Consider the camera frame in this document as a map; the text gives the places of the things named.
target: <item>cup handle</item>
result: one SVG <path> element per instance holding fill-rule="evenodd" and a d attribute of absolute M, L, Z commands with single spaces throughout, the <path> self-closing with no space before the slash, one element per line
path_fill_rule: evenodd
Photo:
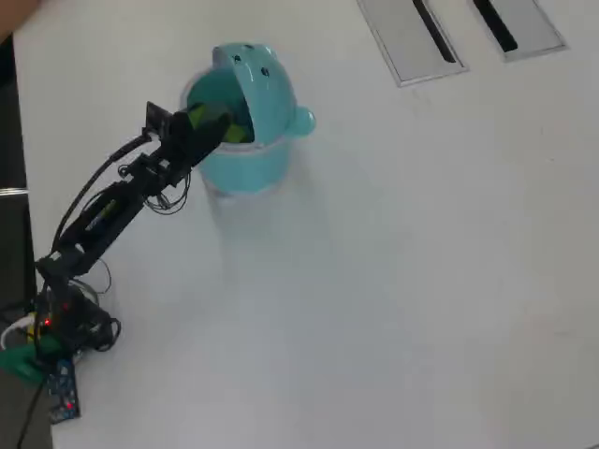
<path fill-rule="evenodd" d="M 316 118 L 312 112 L 302 106 L 296 109 L 296 116 L 289 127 L 287 134 L 292 137 L 302 138 L 312 134 L 316 128 Z"/>

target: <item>black cable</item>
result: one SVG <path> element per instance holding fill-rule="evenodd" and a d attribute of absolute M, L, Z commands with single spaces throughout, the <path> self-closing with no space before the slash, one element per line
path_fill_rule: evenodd
<path fill-rule="evenodd" d="M 22 448 L 22 443 L 25 440 L 25 436 L 27 435 L 27 430 L 29 430 L 29 426 L 31 425 L 31 420 L 34 416 L 34 411 L 36 410 L 37 402 L 39 401 L 39 397 L 41 396 L 41 392 L 44 390 L 44 385 L 46 384 L 46 378 L 39 384 L 37 390 L 29 403 L 29 407 L 27 407 L 27 414 L 25 415 L 25 421 L 21 427 L 21 434 L 19 435 L 19 440 L 17 441 L 17 449 Z"/>
<path fill-rule="evenodd" d="M 185 177 L 185 187 L 183 193 L 175 201 L 170 201 L 164 194 L 160 194 L 156 200 L 158 204 L 153 203 L 147 199 L 144 204 L 158 215 L 174 215 L 181 211 L 185 204 L 187 204 L 187 198 L 189 197 L 189 188 L 191 186 L 191 175 Z"/>
<path fill-rule="evenodd" d="M 96 351 L 98 351 L 99 353 L 105 353 L 106 351 L 109 351 L 112 346 L 114 346 L 114 344 L 116 343 L 116 341 L 119 339 L 119 337 L 121 336 L 121 322 L 119 320 L 117 320 L 116 318 L 110 318 L 110 325 L 116 325 L 116 332 L 114 333 L 114 336 L 112 337 L 112 341 L 105 345 L 105 346 L 100 346 L 99 348 L 95 348 Z"/>
<path fill-rule="evenodd" d="M 44 282 L 44 286 L 42 287 L 41 295 L 45 298 L 42 304 L 49 304 L 48 293 L 49 288 L 48 285 Z M 42 314 L 42 310 L 40 309 L 40 304 L 36 304 L 36 311 L 34 315 L 34 348 L 36 349 L 36 359 L 44 365 L 47 369 L 51 367 L 51 361 L 44 355 L 40 345 L 39 345 L 39 327 L 41 326 L 40 315 Z"/>
<path fill-rule="evenodd" d="M 100 305 L 100 298 L 96 290 L 94 290 L 94 288 L 89 283 L 84 282 L 81 279 L 71 279 L 69 282 L 77 285 L 82 293 L 87 292 L 90 295 L 90 297 L 92 297 L 92 301 L 95 302 L 96 306 Z"/>
<path fill-rule="evenodd" d="M 109 275 L 109 286 L 106 287 L 103 291 L 101 292 L 97 292 L 99 295 L 105 295 L 109 292 L 110 288 L 112 287 L 112 273 L 110 273 L 110 268 L 109 268 L 109 264 L 107 264 L 103 258 L 99 258 L 98 259 L 100 262 L 102 262 L 102 264 L 104 265 L 104 267 L 106 268 L 106 272 Z"/>
<path fill-rule="evenodd" d="M 60 239 L 60 236 L 63 234 L 63 230 L 65 229 L 66 222 L 70 218 L 71 214 L 77 208 L 77 206 L 79 205 L 79 203 L 81 202 L 81 200 L 83 199 L 85 194 L 87 194 L 87 192 L 90 190 L 92 185 L 94 185 L 94 183 L 102 175 L 102 173 L 104 173 L 106 171 L 106 169 L 108 167 L 110 167 L 112 164 L 119 161 L 123 157 L 127 156 L 129 153 L 134 151 L 136 148 L 140 147 L 143 144 L 149 143 L 151 141 L 152 141 L 152 138 L 148 134 L 143 132 L 141 134 L 141 136 L 137 136 L 133 140 L 126 143 L 119 150 L 114 152 L 104 162 L 104 164 L 102 164 L 100 166 L 100 168 L 95 171 L 95 173 L 92 175 L 92 177 L 85 183 L 85 185 L 83 185 L 83 188 L 80 190 L 80 192 L 77 194 L 77 196 L 75 196 L 75 199 L 73 199 L 73 202 L 66 210 L 65 215 L 63 216 L 62 220 L 60 221 L 60 224 L 58 224 L 58 228 L 56 229 L 56 233 L 54 234 L 54 239 L 52 241 L 52 247 L 51 247 L 52 251 L 56 251 L 56 245 L 58 244 L 58 240 Z"/>

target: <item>white cable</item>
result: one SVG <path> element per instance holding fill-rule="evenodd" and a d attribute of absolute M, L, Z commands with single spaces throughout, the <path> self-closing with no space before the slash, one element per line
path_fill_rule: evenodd
<path fill-rule="evenodd" d="M 10 332 L 12 332 L 15 329 L 23 329 L 24 327 L 29 327 L 34 323 L 35 320 L 35 315 L 27 315 L 21 318 L 20 320 L 15 321 L 12 325 L 4 329 L 4 332 L 2 332 L 2 335 L 0 335 L 0 347 L 2 348 L 2 350 L 4 351 L 5 349 L 7 349 L 6 339 L 7 335 Z"/>

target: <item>metal plate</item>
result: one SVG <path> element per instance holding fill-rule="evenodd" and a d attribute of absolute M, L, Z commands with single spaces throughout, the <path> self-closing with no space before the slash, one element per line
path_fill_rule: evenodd
<path fill-rule="evenodd" d="M 467 70 L 426 0 L 358 0 L 398 85 Z"/>
<path fill-rule="evenodd" d="M 567 48 L 536 0 L 471 0 L 506 61 Z"/>

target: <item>wire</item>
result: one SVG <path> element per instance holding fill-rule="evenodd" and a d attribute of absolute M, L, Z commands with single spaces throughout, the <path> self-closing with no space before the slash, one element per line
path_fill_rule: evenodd
<path fill-rule="evenodd" d="M 34 347 L 36 349 L 36 359 L 47 369 L 50 370 L 53 366 L 51 360 L 49 360 L 47 358 L 47 355 L 45 355 L 39 345 L 39 328 L 41 326 L 41 321 L 40 321 L 40 315 L 42 311 L 41 305 L 46 305 L 46 304 L 50 304 L 51 299 L 49 298 L 49 295 L 52 295 L 52 292 L 50 290 L 50 288 L 48 288 L 48 285 L 44 282 L 44 285 L 42 287 L 41 290 L 41 294 L 38 295 L 36 297 L 36 299 L 38 299 L 40 296 L 44 297 L 45 300 L 43 302 L 41 302 L 41 304 L 36 304 L 36 313 L 34 314 L 35 318 L 34 318 L 34 335 L 33 335 L 33 340 L 34 340 Z"/>
<path fill-rule="evenodd" d="M 25 421 L 21 427 L 21 434 L 19 435 L 19 440 L 17 441 L 17 449 L 22 448 L 22 444 L 25 440 L 25 436 L 27 435 L 27 430 L 29 430 L 29 426 L 31 425 L 31 420 L 34 416 L 34 411 L 36 410 L 37 403 L 39 402 L 39 397 L 41 396 L 41 392 L 44 389 L 44 385 L 46 384 L 46 378 L 39 383 L 37 390 L 29 403 L 29 407 L 27 407 L 27 414 L 25 415 Z"/>
<path fill-rule="evenodd" d="M 179 196 L 179 198 L 171 201 L 164 194 L 160 194 L 156 197 L 157 203 L 153 203 L 147 199 L 144 204 L 158 215 L 174 215 L 175 213 L 181 211 L 185 207 L 185 204 L 187 204 L 190 186 L 191 175 L 188 174 L 185 177 L 185 187 L 183 188 L 183 193 L 181 196 Z"/>
<path fill-rule="evenodd" d="M 116 325 L 116 332 L 114 333 L 114 336 L 112 337 L 112 341 L 107 344 L 106 346 L 100 346 L 99 348 L 95 348 L 96 351 L 98 351 L 99 353 L 105 353 L 106 351 L 110 350 L 112 348 L 112 346 L 114 346 L 114 343 L 116 343 L 116 341 L 119 339 L 119 337 L 121 336 L 121 322 L 119 320 L 117 320 L 116 318 L 111 318 L 110 319 L 110 325 Z"/>
<path fill-rule="evenodd" d="M 15 329 L 23 329 L 24 327 L 29 327 L 30 325 L 32 325 L 35 321 L 35 316 L 34 315 L 27 315 L 24 316 L 23 318 L 15 321 L 12 325 L 10 325 L 9 327 L 7 327 L 6 329 L 4 329 L 4 331 L 2 332 L 2 334 L 0 334 L 0 348 L 2 348 L 2 350 L 6 350 L 7 349 L 7 335 L 12 332 Z"/>
<path fill-rule="evenodd" d="M 80 279 L 71 279 L 69 283 L 77 285 L 82 293 L 87 292 L 90 296 L 90 299 L 95 302 L 96 306 L 100 305 L 100 298 L 98 297 L 96 290 L 94 290 L 89 283 Z"/>
<path fill-rule="evenodd" d="M 12 325 L 12 323 L 13 323 L 13 320 L 9 320 L 2 313 L 0 313 L 0 321 L 2 323 L 4 323 L 5 325 Z M 26 330 L 23 330 L 23 329 L 15 329 L 15 332 L 17 332 L 18 334 L 21 334 L 25 337 L 29 337 L 31 339 L 34 337 L 34 334 L 30 334 L 29 332 L 27 332 Z"/>
<path fill-rule="evenodd" d="M 145 143 L 149 143 L 151 141 L 152 141 L 152 138 L 148 134 L 146 134 L 144 131 L 141 134 L 141 136 L 137 136 L 133 140 L 127 142 L 119 150 L 114 152 L 104 162 L 104 164 L 102 164 L 100 166 L 100 168 L 94 172 L 92 177 L 85 183 L 85 185 L 83 185 L 83 188 L 80 190 L 80 192 L 77 194 L 77 196 L 75 196 L 75 199 L 73 199 L 73 202 L 66 210 L 65 215 L 63 216 L 62 220 L 60 221 L 60 224 L 58 224 L 58 228 L 56 228 L 56 233 L 54 234 L 54 239 L 52 241 L 52 247 L 51 247 L 52 251 L 56 251 L 56 246 L 58 245 L 58 240 L 60 239 L 60 236 L 62 236 L 63 230 L 65 229 L 66 222 L 72 215 L 73 211 L 77 208 L 77 206 L 79 205 L 79 203 L 81 202 L 81 200 L 83 199 L 85 194 L 87 194 L 87 192 L 90 190 L 92 185 L 94 185 L 94 183 L 98 180 L 98 178 L 102 175 L 102 173 L 104 173 L 106 171 L 106 169 L 108 167 L 110 167 L 112 164 L 123 159 L 123 157 L 127 156 L 129 153 L 134 151 L 136 148 L 140 147 L 141 145 L 143 145 Z"/>
<path fill-rule="evenodd" d="M 105 295 L 109 292 L 110 288 L 112 287 L 112 274 L 110 273 L 109 264 L 107 264 L 103 258 L 100 257 L 98 261 L 102 262 L 102 265 L 104 265 L 104 267 L 106 268 L 106 273 L 109 275 L 109 286 L 106 287 L 103 291 L 97 292 L 99 295 Z"/>

